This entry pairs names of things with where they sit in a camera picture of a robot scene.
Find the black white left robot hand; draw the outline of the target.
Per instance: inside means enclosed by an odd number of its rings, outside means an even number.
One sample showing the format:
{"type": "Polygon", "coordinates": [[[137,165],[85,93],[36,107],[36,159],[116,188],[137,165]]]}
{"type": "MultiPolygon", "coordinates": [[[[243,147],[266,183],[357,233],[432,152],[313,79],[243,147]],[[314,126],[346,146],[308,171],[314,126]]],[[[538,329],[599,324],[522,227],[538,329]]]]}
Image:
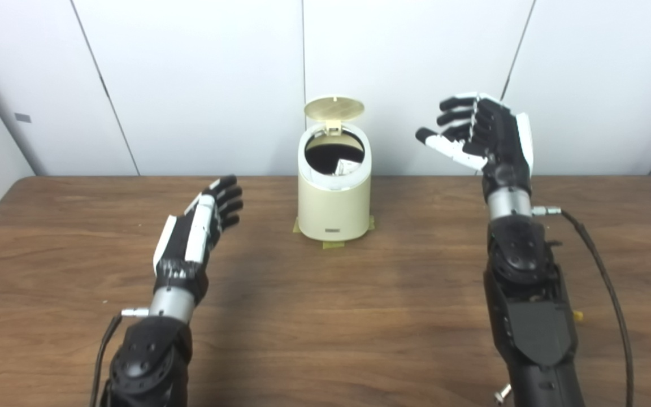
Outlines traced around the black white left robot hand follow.
{"type": "Polygon", "coordinates": [[[221,177],[197,194],[181,215],[170,215],[153,254],[157,293],[183,289],[197,305],[209,288],[206,267],[224,232],[240,222],[242,187],[235,175],[221,177]]]}

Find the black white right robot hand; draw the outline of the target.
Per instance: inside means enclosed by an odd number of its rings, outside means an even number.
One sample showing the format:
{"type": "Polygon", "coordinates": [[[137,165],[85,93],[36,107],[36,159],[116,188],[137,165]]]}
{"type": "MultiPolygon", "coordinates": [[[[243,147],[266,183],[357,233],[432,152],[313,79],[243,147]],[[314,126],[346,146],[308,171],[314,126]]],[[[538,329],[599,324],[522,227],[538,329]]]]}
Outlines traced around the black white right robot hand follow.
{"type": "Polygon", "coordinates": [[[486,198],[501,188],[532,194],[534,149],[527,114],[515,114],[485,93],[452,96],[441,101],[439,109],[439,131],[416,131],[421,144],[481,172],[486,198]]]}

